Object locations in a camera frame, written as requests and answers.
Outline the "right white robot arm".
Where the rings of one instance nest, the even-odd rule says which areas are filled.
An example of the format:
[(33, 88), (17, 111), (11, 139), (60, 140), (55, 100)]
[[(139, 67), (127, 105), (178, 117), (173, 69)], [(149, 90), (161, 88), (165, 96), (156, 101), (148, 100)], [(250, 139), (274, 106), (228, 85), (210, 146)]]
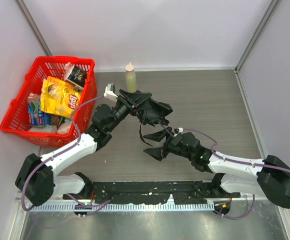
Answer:
[(182, 129), (167, 128), (143, 138), (164, 141), (161, 147), (144, 150), (158, 161), (174, 154), (188, 159), (200, 172), (214, 173), (213, 192), (219, 197), (232, 193), (254, 194), (290, 209), (290, 167), (274, 155), (265, 159), (226, 155), (202, 146), (191, 132), (182, 132)]

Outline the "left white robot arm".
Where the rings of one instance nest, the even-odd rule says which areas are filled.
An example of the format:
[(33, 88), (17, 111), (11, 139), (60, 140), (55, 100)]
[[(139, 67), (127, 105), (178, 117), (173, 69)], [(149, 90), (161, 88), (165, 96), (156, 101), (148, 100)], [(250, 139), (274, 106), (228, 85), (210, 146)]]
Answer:
[(21, 192), (21, 206), (28, 212), (40, 206), (52, 196), (80, 194), (87, 182), (78, 174), (60, 176), (60, 172), (105, 147), (111, 140), (111, 132), (128, 116), (136, 116), (148, 124), (147, 112), (151, 108), (151, 93), (119, 91), (116, 95), (106, 87), (104, 98), (116, 102), (114, 107), (98, 105), (92, 116), (92, 123), (78, 138), (65, 146), (41, 156), (28, 155), (20, 168), (15, 186)]

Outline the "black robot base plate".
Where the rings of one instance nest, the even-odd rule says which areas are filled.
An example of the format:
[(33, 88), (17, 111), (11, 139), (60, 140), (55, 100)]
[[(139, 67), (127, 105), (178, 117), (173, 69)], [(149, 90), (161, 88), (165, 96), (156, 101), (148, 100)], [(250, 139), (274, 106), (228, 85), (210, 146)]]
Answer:
[(207, 199), (239, 198), (238, 192), (225, 193), (216, 190), (205, 181), (116, 181), (91, 182), (86, 190), (72, 194), (77, 200), (94, 200), (96, 204), (107, 200), (111, 204), (165, 204), (170, 197), (176, 205), (206, 203)]

